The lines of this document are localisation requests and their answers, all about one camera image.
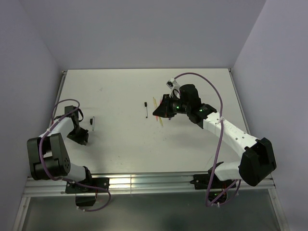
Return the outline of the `yellow pen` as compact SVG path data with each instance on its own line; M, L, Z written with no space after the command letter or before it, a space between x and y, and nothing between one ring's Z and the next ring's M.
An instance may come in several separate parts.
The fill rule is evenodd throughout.
M155 107L154 115L158 116L158 122L159 122L160 126L163 128L164 125L163 125L162 118L160 117L160 115L156 111L158 109L158 104L157 104L157 101L156 101L155 97L153 97L153 103L154 103L154 107Z

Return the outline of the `white pen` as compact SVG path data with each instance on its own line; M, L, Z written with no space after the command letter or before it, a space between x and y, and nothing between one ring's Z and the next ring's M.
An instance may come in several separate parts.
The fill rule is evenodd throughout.
M147 102L144 102L144 108L145 108L145 118L148 118L148 104L147 104Z

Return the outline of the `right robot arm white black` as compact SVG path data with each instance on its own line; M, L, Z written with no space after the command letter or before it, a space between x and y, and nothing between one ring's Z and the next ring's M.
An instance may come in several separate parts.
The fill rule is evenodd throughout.
M212 187L220 187L226 180L243 180L250 186L257 186L276 169L272 144L268 139L257 139L245 133L220 116L214 107L202 103L195 85L180 86L175 80L170 80L167 86L171 92L163 95L154 116L172 118L185 114L200 128L222 137L240 158L239 161L216 165L215 171L208 176Z

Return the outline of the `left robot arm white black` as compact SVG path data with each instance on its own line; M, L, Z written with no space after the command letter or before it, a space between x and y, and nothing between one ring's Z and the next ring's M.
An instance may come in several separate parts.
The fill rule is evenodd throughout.
M86 145L89 131L79 123L82 111L76 106L66 106L64 115L57 116L43 134L27 141L27 153L31 177L35 180L65 180L77 183L82 192L94 186L90 170L86 166L71 163L64 140Z

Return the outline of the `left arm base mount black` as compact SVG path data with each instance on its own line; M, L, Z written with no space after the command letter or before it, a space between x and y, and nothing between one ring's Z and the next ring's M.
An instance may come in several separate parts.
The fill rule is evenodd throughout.
M102 210L111 202L109 186L110 179L108 177L89 177L80 182L68 181L65 193L75 195L75 204L78 209L85 212L94 212ZM106 193L108 199L101 207L94 208L99 193Z

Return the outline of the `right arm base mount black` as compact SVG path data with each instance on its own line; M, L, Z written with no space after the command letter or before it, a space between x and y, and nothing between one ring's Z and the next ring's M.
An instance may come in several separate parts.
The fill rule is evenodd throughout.
M190 181L190 184L194 186L195 190L206 190L208 188L210 181L210 174L195 174L193 175L193 179ZM211 191L208 196L208 201L212 202L216 199L221 192L223 192L227 187L229 187L233 183L233 180L225 180L220 181L217 176L214 176ZM228 195L225 192L222 196L220 196L216 201L215 204L222 204L227 202Z

